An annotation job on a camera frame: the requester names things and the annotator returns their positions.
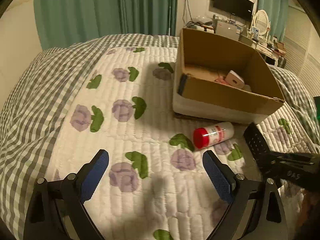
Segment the white bottle red cap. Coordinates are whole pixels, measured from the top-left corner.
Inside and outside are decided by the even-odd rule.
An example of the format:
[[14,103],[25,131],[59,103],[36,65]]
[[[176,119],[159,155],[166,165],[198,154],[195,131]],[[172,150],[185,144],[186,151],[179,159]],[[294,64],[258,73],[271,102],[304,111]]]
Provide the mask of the white bottle red cap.
[[207,127],[200,127],[193,131],[193,144],[202,149],[231,139],[234,126],[231,122],[221,122]]

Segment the white power adapter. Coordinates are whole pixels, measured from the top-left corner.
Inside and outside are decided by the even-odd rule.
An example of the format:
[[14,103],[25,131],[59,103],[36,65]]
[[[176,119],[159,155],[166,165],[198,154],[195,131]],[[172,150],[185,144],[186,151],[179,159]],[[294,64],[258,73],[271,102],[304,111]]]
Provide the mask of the white power adapter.
[[235,71],[230,70],[225,77],[225,81],[232,87],[243,89],[245,86],[244,79],[239,76]]

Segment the pink rose tin box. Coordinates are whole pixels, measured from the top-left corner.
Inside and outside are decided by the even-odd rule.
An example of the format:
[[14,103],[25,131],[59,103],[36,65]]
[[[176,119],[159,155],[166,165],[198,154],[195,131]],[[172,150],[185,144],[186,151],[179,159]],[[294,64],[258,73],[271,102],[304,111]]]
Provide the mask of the pink rose tin box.
[[228,85],[228,83],[225,81],[225,76],[219,76],[217,79],[215,79],[215,82]]

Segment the brown cardboard box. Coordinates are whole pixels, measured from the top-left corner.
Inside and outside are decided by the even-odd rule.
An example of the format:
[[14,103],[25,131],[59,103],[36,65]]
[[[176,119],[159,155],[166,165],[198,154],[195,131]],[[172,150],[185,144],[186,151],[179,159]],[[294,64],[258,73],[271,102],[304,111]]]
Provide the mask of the brown cardboard box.
[[284,102],[269,66],[255,49],[217,34],[181,30],[174,72],[174,112],[258,124]]

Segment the white dressing table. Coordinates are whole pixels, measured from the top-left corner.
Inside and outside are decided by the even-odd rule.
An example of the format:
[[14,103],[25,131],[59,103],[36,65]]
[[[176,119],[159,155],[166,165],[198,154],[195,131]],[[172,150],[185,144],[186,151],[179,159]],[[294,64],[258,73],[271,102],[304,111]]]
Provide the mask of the white dressing table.
[[285,57],[280,55],[274,49],[268,48],[261,43],[253,41],[252,39],[242,34],[239,36],[239,41],[255,49],[267,64],[270,64],[279,68],[285,68],[285,65],[286,65]]

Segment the white oval vanity mirror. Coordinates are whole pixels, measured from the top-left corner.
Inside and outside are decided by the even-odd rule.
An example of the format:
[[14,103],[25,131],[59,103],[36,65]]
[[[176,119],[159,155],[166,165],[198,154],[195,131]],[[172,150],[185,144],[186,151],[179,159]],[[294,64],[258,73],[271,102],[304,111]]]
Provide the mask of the white oval vanity mirror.
[[252,26],[259,29],[259,35],[265,35],[270,30],[270,20],[265,10],[258,10],[252,20]]

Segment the floral quilted bedspread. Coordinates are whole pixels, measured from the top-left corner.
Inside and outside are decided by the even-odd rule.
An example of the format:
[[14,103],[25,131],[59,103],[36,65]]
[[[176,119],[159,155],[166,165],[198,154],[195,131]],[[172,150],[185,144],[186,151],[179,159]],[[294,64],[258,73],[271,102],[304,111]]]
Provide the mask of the floral quilted bedspread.
[[[104,149],[109,165],[85,208],[105,239],[206,239],[227,207],[203,168],[206,149],[191,142],[193,130],[210,122],[172,110],[178,49],[133,51],[111,49],[94,67],[63,122],[47,177],[65,178]],[[294,73],[269,67],[286,103],[257,127],[272,150],[317,153],[312,96]],[[208,149],[259,180],[242,128]]]

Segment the teal right curtain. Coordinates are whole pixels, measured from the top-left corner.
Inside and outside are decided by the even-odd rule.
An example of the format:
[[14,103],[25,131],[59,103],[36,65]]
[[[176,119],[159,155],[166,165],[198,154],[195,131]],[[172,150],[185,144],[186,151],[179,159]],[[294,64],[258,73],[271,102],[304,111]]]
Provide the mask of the teal right curtain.
[[285,34],[289,0],[258,0],[258,9],[266,11],[270,21],[271,37],[282,42]]

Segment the teal curtain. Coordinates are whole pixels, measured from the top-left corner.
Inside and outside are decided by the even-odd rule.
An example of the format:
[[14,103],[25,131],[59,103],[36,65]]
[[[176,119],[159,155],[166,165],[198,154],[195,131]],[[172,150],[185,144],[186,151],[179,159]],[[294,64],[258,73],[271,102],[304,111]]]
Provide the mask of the teal curtain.
[[34,0],[42,49],[110,34],[175,35],[177,0]]
[[258,9],[266,11],[270,21],[271,37],[282,42],[285,34],[289,0],[258,0]]

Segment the black wall television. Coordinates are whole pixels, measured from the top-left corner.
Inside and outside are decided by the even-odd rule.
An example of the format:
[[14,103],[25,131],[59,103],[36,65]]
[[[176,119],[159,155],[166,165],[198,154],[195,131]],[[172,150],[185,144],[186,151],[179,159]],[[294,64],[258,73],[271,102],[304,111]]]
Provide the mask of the black wall television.
[[250,0],[213,0],[213,7],[251,22],[254,3]]

